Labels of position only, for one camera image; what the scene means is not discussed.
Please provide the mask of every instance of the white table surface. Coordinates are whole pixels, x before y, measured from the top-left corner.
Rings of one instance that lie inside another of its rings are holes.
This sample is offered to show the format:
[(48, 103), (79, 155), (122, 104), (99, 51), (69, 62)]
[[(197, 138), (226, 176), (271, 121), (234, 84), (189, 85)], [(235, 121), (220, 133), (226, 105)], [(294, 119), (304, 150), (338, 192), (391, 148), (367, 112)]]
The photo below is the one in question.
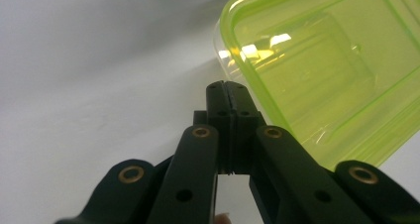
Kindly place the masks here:
[[(226, 79), (227, 0), (0, 0), (0, 223), (75, 216), (113, 165), (171, 156), (205, 87)], [(420, 200), (420, 134), (382, 170)], [(246, 176), (217, 212), (262, 223)]]

